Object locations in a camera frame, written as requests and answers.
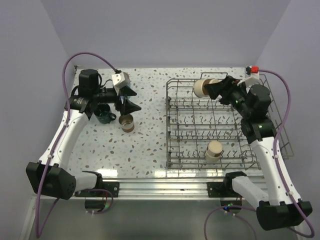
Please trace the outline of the beige brown cup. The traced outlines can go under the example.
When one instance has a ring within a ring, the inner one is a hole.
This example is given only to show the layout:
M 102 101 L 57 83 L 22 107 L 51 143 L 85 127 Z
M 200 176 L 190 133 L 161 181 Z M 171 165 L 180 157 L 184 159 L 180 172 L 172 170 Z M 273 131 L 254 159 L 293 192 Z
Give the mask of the beige brown cup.
M 199 79 L 195 81 L 193 84 L 193 92 L 196 97 L 198 98 L 204 98 L 209 96 L 208 91 L 205 89 L 205 85 L 208 84 L 216 84 L 219 83 L 221 80 L 212 78 L 212 79 Z
M 121 129 L 125 133 L 130 133 L 135 128 L 134 118 L 131 114 L 121 115 L 118 119 L 118 122 L 120 124 Z
M 207 161 L 217 162 L 220 160 L 222 152 L 223 145 L 217 140 L 212 140 L 207 145 L 204 157 Z

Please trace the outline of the tall beige cup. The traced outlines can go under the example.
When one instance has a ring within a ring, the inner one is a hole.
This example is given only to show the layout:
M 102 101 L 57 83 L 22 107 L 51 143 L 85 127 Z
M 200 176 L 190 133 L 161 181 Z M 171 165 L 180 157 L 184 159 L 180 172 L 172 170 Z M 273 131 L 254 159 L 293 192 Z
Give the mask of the tall beige cup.
M 130 80 L 130 76 L 127 72 L 123 72 L 123 75 L 124 75 L 124 80 L 125 80 L 125 83 L 127 86 L 131 86 L 131 80 Z

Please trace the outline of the dark green mug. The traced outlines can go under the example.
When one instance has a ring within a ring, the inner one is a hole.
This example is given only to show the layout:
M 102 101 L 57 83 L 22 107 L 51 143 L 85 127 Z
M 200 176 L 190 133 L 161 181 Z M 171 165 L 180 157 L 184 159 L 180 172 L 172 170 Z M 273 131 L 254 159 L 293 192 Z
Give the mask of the dark green mug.
M 117 118 L 108 104 L 99 104 L 93 114 L 101 124 L 110 124 Z

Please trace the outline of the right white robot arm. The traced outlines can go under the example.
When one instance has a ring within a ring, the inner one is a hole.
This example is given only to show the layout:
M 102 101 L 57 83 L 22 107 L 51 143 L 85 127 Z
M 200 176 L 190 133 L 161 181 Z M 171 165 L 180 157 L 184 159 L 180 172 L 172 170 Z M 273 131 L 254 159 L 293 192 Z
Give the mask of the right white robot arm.
M 231 105 L 242 117 L 241 130 L 262 169 L 267 192 L 254 185 L 244 172 L 226 174 L 223 192 L 239 194 L 255 209 L 265 231 L 295 227 L 312 213 L 309 201 L 303 201 L 294 187 L 279 149 L 279 131 L 268 117 L 272 102 L 270 90 L 260 84 L 246 89 L 245 83 L 232 76 L 210 80 L 204 89 L 222 105 Z

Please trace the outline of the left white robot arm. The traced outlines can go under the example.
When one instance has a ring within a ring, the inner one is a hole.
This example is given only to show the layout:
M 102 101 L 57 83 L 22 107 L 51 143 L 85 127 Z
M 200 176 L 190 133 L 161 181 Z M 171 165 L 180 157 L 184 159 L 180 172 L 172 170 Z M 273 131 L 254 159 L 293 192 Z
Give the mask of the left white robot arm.
M 67 172 L 72 150 L 83 128 L 93 115 L 99 118 L 108 113 L 107 107 L 113 104 L 121 116 L 141 110 L 129 100 L 136 96 L 129 75 L 116 71 L 107 88 L 102 83 L 101 74 L 95 69 L 84 69 L 78 75 L 78 85 L 65 103 L 61 123 L 54 138 L 37 162 L 29 162 L 26 174 L 36 194 L 68 200 L 75 192 L 87 190 L 92 196 L 103 193 L 101 174 L 84 171 L 79 177 Z

